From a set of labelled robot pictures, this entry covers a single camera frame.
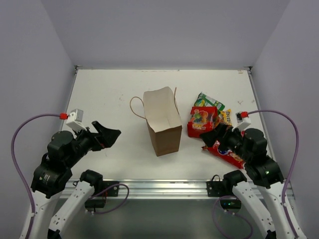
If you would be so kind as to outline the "red gummy candy packet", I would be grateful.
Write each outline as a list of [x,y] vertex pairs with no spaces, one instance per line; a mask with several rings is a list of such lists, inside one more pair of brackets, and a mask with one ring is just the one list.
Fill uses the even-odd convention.
[[212,131],[219,123],[217,107],[196,107],[190,111],[187,123],[187,134],[192,138],[200,138],[205,132]]

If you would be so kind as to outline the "brown paper bag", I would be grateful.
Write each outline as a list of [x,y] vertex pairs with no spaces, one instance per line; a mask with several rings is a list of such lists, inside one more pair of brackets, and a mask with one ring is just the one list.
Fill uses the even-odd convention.
[[[146,91],[143,97],[130,99],[131,112],[146,121],[152,146],[157,157],[179,151],[182,121],[176,103],[176,89],[164,87]],[[137,114],[132,107],[133,99],[141,101],[144,115]]]

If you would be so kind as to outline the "black base bracket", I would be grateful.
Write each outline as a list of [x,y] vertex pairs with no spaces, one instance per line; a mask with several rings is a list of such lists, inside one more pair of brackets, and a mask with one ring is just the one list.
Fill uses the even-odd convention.
[[104,189],[111,186],[109,190],[104,192],[103,194],[100,194],[99,196],[88,199],[84,206],[85,209],[88,211],[97,211],[97,209],[102,209],[106,205],[107,198],[108,197],[117,197],[119,188],[118,186],[115,186],[115,184],[118,184],[119,181],[102,181],[100,186],[98,186],[97,190],[93,193],[93,195],[96,195],[98,193],[101,193]]
[[[206,182],[206,190],[208,197],[234,196],[234,194],[226,188],[225,183],[219,175],[215,174],[211,180]],[[238,199],[225,198],[219,202],[224,210],[239,211],[242,203]]]

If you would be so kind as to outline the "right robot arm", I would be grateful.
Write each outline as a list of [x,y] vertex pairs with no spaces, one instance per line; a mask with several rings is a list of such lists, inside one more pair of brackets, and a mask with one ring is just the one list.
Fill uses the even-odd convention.
[[284,188],[279,165],[267,155],[267,140],[262,131],[249,128],[244,132],[226,124],[200,135],[206,146],[219,142],[244,161],[239,170],[223,176],[223,186],[237,197],[254,219],[265,239],[305,239]]

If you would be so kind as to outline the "right black base bracket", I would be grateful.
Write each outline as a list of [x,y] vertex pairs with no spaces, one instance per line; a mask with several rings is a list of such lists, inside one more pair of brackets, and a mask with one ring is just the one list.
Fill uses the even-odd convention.
[[[211,180],[206,182],[206,190],[208,197],[234,196],[234,194],[226,188],[225,183],[219,175],[215,174]],[[238,199],[225,198],[219,202],[224,210],[239,211],[242,203]]]

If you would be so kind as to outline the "aluminium rail frame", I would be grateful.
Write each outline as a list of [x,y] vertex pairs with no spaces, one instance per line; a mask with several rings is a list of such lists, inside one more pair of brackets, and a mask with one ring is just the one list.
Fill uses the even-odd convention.
[[[176,89],[182,133],[178,152],[157,157],[146,121],[131,112],[129,102],[134,96],[142,98],[144,92],[164,87]],[[232,127],[237,125],[238,112],[248,112],[251,125],[245,130],[255,128],[265,133],[247,70],[79,69],[68,113],[58,117],[67,126],[70,112],[80,109],[84,112],[82,124],[91,132],[96,132],[92,122],[98,121],[121,134],[112,147],[89,151],[72,167],[72,176],[54,210],[57,212],[63,206],[86,170],[101,174],[103,181],[119,181],[115,186],[126,188],[135,198],[194,195],[206,186],[208,167],[213,165],[224,175],[235,170],[245,174],[244,168],[238,169],[202,150],[205,143],[201,138],[188,136],[190,111],[201,92],[224,104],[224,111],[231,109]],[[140,100],[133,99],[132,107],[137,114],[144,115]]]

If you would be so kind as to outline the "left black base bracket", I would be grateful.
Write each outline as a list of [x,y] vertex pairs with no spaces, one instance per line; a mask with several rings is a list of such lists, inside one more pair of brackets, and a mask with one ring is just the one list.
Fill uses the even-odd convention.
[[119,181],[102,181],[100,186],[98,186],[97,190],[93,193],[93,195],[96,195],[98,193],[101,193],[104,189],[111,186],[109,190],[104,192],[103,194],[100,194],[99,196],[88,199],[84,206],[85,209],[88,211],[97,211],[97,209],[102,209],[106,205],[107,198],[108,197],[117,197],[119,188],[118,186],[115,186],[115,184],[118,184]]

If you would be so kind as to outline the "large red snack packet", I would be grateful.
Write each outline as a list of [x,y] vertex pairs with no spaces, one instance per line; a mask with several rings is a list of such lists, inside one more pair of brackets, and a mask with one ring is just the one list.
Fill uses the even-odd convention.
[[230,149],[221,150],[219,149],[220,142],[215,141],[212,147],[208,147],[207,145],[202,147],[202,150],[206,150],[210,152],[212,155],[222,159],[223,161],[235,166],[238,169],[244,168],[244,161]]

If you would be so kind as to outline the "green snack packet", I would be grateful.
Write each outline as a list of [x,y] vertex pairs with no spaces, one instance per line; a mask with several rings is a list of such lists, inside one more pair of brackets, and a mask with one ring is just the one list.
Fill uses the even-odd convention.
[[225,109],[225,105],[220,101],[211,98],[210,96],[201,92],[195,103],[194,107],[216,107],[218,111],[223,111]]

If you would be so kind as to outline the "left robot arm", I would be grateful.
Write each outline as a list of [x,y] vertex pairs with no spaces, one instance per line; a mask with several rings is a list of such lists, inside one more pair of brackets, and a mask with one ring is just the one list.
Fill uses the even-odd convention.
[[102,187],[103,176],[86,170],[63,206],[54,209],[72,176],[72,167],[89,151],[110,148],[120,136],[118,129],[109,129],[93,121],[91,132],[81,121],[69,119],[71,131],[59,131],[51,138],[41,164],[35,169],[31,183],[33,202],[22,229],[22,239],[60,239],[94,192]]

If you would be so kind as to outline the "yellow candy packet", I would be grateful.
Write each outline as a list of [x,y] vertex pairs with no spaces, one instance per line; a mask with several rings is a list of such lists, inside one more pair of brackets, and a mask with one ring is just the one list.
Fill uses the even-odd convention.
[[219,114],[220,121],[226,125],[232,126],[230,115],[231,115],[231,109],[221,111]]

